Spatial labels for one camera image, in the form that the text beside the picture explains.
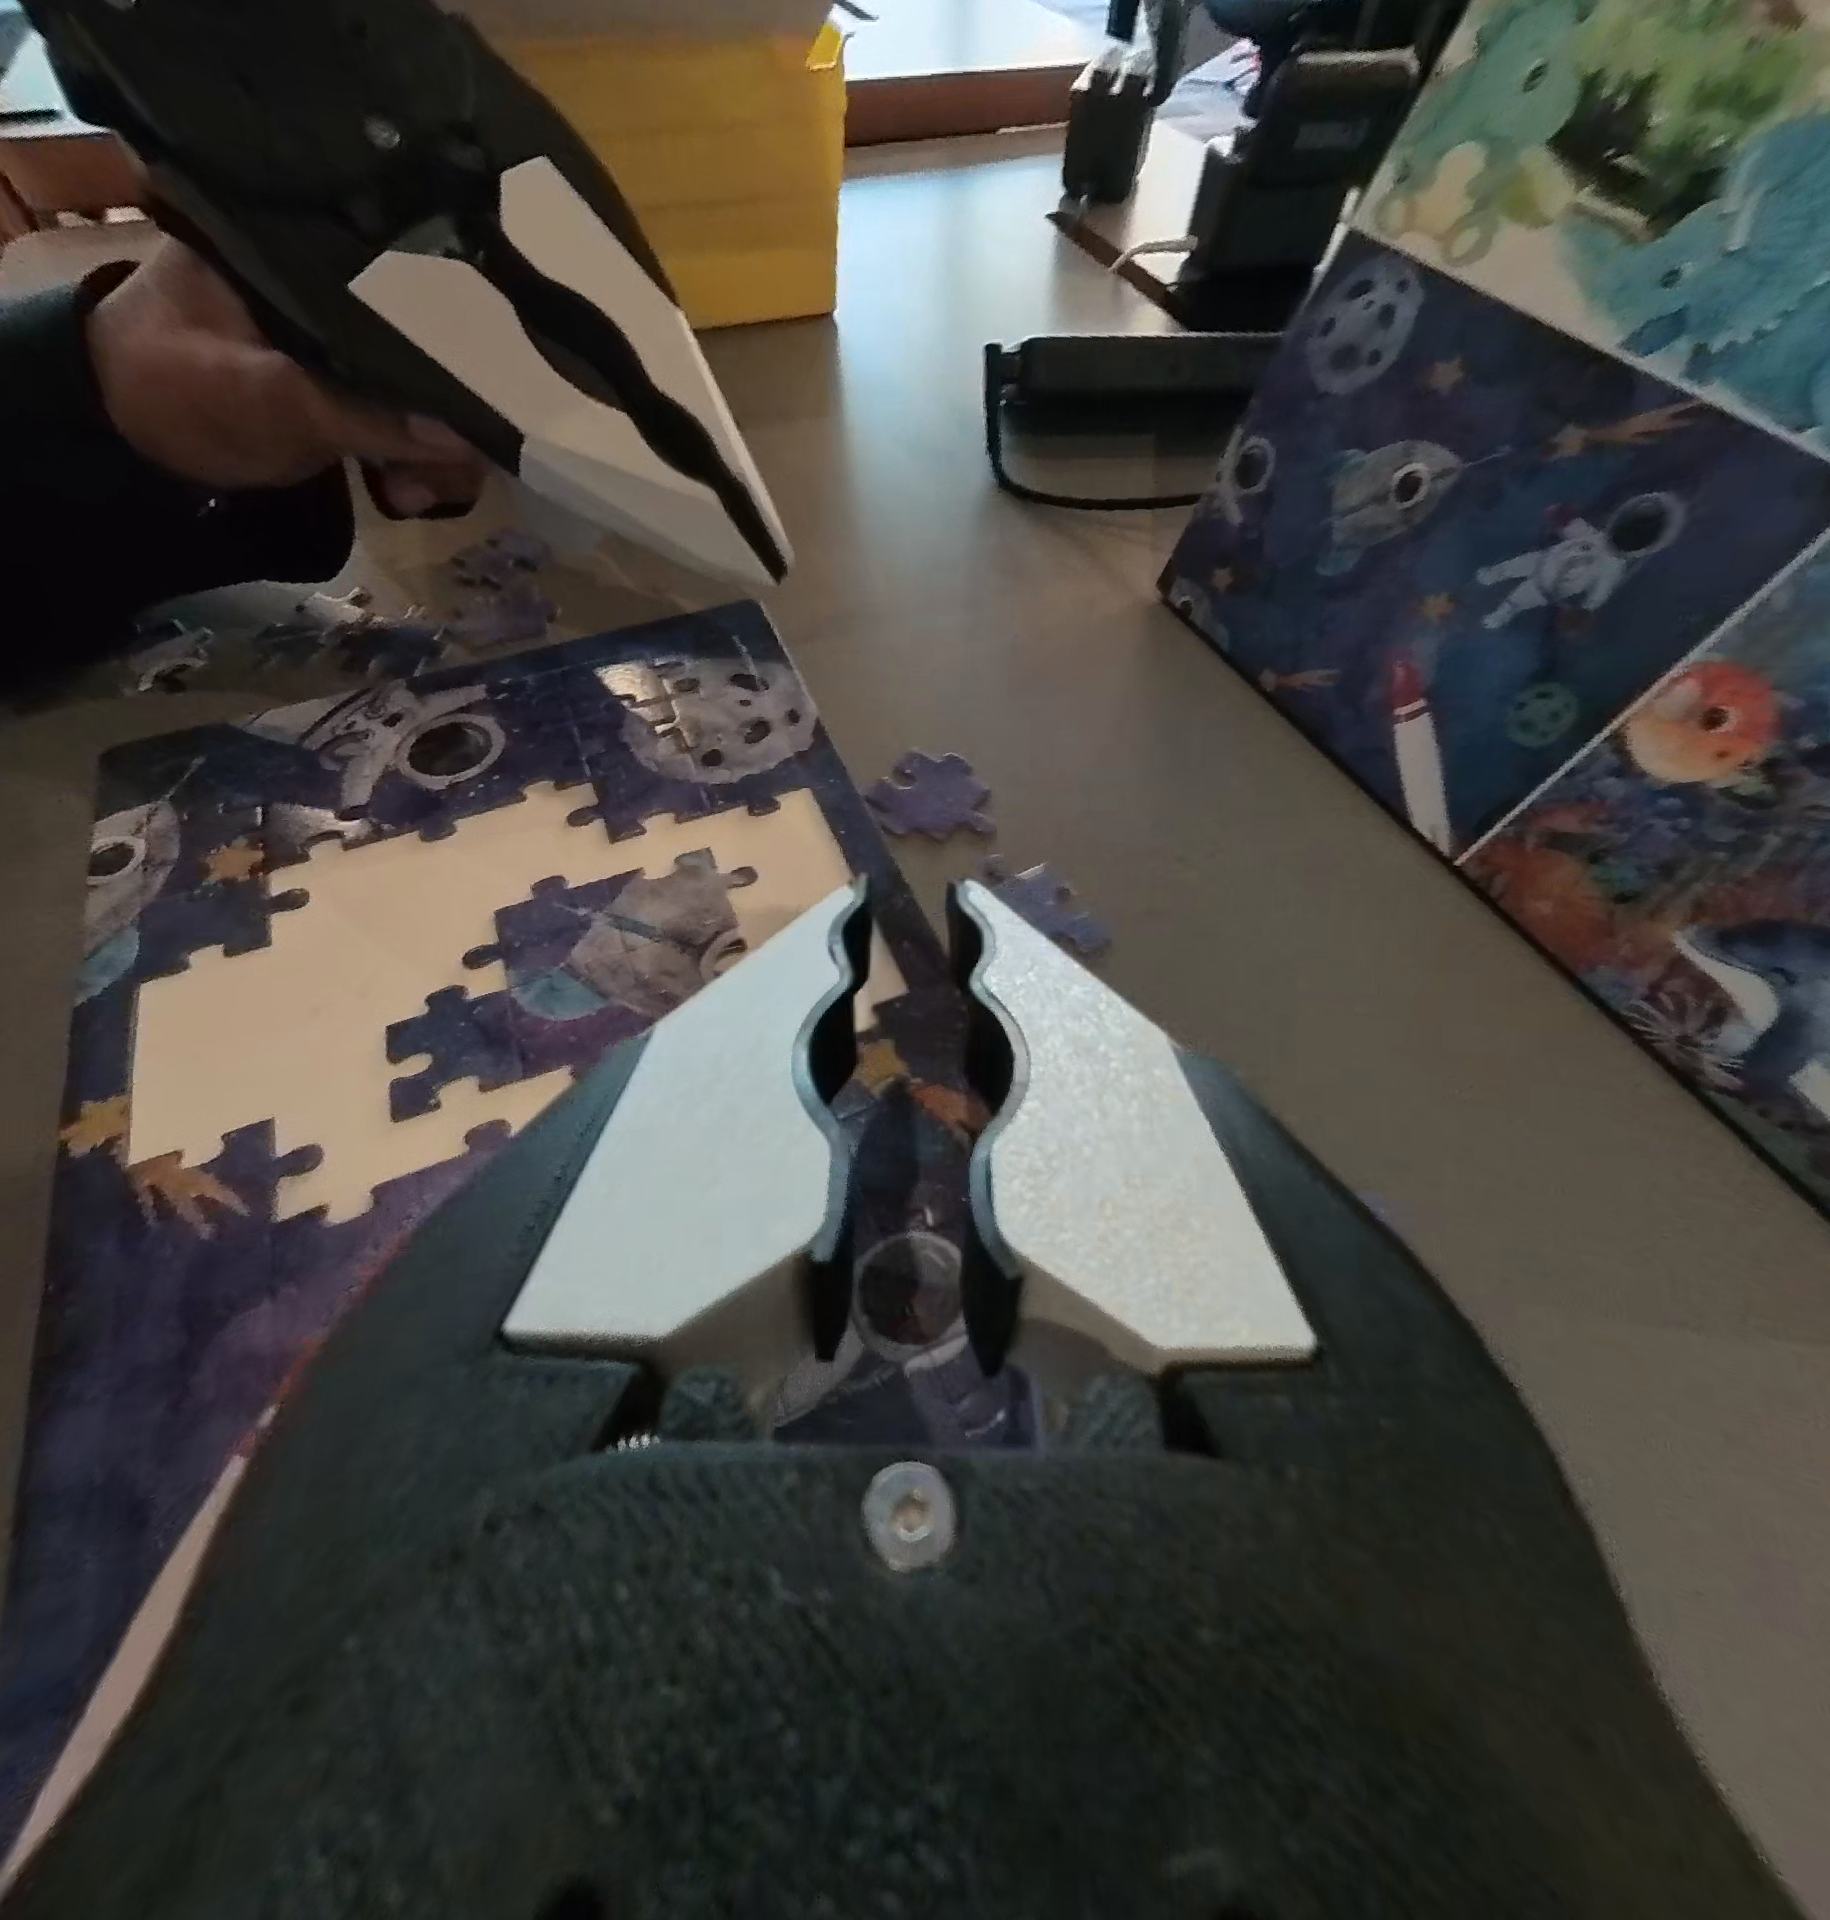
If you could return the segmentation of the joined satellite puzzle piece cluster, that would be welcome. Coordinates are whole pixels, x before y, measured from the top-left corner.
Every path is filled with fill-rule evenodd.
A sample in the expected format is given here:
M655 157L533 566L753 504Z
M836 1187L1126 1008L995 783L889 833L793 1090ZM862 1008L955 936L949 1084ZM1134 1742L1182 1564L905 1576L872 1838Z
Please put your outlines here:
M433 1115L455 1084L496 1093L560 1067L590 1067L606 1045L660 1019L603 991L606 913L680 916L716 902L739 913L739 897L756 880L753 866L720 867L709 850L680 852L660 878L538 880L527 900L499 907L496 936L463 956L463 968L488 971L496 982L443 985L386 1028L391 1119Z

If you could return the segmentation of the person's left hand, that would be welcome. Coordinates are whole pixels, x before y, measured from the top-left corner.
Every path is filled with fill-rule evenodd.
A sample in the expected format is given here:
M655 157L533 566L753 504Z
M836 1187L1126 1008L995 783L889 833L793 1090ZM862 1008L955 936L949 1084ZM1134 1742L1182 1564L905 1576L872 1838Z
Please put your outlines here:
M352 463L390 515L463 514L486 489L488 463L463 434L273 347L173 235L91 304L84 338L116 431L186 482L286 489Z

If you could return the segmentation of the purple starry puzzle piece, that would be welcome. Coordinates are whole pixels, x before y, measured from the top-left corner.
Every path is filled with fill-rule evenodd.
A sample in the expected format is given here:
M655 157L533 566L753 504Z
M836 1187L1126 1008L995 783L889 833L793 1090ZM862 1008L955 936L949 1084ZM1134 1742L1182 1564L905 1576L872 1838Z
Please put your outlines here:
M947 843L959 833L995 836L992 791L965 756L909 750L862 794L877 828L896 840Z

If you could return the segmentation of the dark blue puzzle piece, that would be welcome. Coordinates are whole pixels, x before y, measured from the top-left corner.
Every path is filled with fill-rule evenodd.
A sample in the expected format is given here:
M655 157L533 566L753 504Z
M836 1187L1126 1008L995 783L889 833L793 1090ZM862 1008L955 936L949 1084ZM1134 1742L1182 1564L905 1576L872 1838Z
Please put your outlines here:
M377 611L365 589L314 590L258 626L248 648L264 668L326 664L360 682L408 682L448 654L448 621Z

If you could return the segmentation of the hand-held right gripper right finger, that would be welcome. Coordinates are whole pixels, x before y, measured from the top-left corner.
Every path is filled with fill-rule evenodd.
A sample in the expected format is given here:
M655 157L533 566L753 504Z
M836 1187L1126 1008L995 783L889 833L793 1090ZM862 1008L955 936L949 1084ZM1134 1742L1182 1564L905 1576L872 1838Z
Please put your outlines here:
M954 887L967 1158L963 1317L995 1373L1026 1331L1131 1373L1297 1367L1317 1335L1182 1047L990 883Z

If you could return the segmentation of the black stand device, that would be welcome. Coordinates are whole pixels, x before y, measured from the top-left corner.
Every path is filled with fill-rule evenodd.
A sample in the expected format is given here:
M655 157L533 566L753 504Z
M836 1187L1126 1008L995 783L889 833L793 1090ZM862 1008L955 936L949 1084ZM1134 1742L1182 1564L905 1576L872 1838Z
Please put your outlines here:
M1423 80L1418 3L1208 3L1241 41L1255 85L1231 134L1208 142L1177 287L1221 301L1233 283L1269 295L1305 283L1352 194L1369 182Z

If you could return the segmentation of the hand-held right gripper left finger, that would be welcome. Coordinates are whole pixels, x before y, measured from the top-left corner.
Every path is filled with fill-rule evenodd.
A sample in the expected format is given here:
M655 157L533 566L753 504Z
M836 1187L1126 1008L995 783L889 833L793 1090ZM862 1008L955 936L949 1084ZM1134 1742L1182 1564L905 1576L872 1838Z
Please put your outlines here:
M834 1353L854 1311L854 878L640 1042L569 1151L565 1204L502 1323L542 1353Z

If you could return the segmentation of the yellow box with white flap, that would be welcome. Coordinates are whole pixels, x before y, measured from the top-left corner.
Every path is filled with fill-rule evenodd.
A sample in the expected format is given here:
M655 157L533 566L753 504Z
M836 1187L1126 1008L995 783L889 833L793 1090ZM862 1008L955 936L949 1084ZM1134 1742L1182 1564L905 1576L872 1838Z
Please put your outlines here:
M475 17L606 165L696 329L834 314L846 38L826 3Z

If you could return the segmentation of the small black device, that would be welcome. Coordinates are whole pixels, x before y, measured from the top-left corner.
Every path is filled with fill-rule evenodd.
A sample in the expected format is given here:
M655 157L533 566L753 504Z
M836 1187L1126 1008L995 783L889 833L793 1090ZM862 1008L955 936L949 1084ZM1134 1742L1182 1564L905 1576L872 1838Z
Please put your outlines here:
M1115 38L1075 79L1061 172L1068 201L1120 206L1134 194L1151 121L1149 79L1143 53Z

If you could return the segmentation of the illustrated puzzle box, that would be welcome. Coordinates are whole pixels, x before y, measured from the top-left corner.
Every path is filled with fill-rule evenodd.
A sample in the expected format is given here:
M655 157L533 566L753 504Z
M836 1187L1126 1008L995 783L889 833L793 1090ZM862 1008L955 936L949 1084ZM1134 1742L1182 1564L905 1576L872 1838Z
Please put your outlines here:
M1161 589L1830 1218L1830 3L1473 3Z

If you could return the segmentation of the pale porthole joined puzzle pieces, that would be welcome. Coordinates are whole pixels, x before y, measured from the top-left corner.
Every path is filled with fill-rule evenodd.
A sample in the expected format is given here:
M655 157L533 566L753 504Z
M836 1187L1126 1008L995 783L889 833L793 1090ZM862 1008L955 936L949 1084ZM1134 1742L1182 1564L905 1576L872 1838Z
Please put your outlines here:
M647 1019L676 1012L749 951L741 916L721 902L680 916L617 904L606 927L612 941L603 991Z

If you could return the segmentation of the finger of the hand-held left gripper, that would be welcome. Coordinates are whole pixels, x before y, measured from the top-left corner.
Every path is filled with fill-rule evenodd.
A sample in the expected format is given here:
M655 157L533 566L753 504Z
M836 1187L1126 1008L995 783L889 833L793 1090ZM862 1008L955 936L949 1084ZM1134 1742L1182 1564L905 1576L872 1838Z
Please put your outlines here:
M692 528L665 536L699 566L780 583L791 540L759 468L660 269L619 235L553 163L520 163L499 182L502 235L567 298L553 338L587 360L664 471L686 482Z
M780 560L741 532L721 491L655 451L625 411L553 369L483 269L379 254L354 295L515 426L515 475L553 510L741 585L780 580Z

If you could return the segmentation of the brown wooden desk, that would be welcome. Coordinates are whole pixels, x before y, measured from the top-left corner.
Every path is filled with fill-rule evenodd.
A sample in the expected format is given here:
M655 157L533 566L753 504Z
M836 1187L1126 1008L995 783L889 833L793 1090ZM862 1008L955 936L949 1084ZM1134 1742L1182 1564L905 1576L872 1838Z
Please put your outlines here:
M1103 24L1051 3L830 3L846 145L1059 128Z

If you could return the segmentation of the person's left forearm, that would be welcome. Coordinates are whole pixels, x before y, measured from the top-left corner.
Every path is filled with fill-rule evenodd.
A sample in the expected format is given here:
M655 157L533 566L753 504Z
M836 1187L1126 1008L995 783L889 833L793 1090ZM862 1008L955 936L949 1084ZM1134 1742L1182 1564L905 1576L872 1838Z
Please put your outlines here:
M354 507L334 468L286 489L214 489L116 428L87 347L130 262L0 298L0 702L111 661L160 605L217 589L318 585L342 569Z

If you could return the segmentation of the space jigsaw puzzle tray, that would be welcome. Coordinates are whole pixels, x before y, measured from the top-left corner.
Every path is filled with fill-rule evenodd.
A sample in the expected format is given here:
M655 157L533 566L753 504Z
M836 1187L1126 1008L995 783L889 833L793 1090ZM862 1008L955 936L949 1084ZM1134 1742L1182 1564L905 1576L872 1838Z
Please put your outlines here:
M846 1115L959 1143L944 956L756 605L116 747L0 1608L0 1867L133 1702L276 1404L458 1184L586 1070L391 1119L386 1028L544 878L753 866L749 951L872 880Z

